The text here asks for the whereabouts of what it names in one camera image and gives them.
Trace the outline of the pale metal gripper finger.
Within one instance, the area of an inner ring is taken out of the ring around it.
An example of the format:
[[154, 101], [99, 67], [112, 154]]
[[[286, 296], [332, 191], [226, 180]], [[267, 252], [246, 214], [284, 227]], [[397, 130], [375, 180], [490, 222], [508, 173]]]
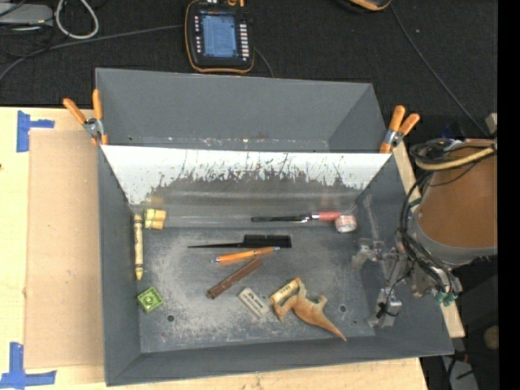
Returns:
[[366, 262], [378, 262], [381, 260], [383, 254], [383, 241], [361, 238], [357, 240], [357, 252], [351, 258], [351, 267], [354, 270], [361, 270]]
[[376, 300], [375, 312], [366, 319], [366, 322], [371, 327], [392, 327], [402, 306], [402, 300], [397, 298], [392, 287], [381, 288]]

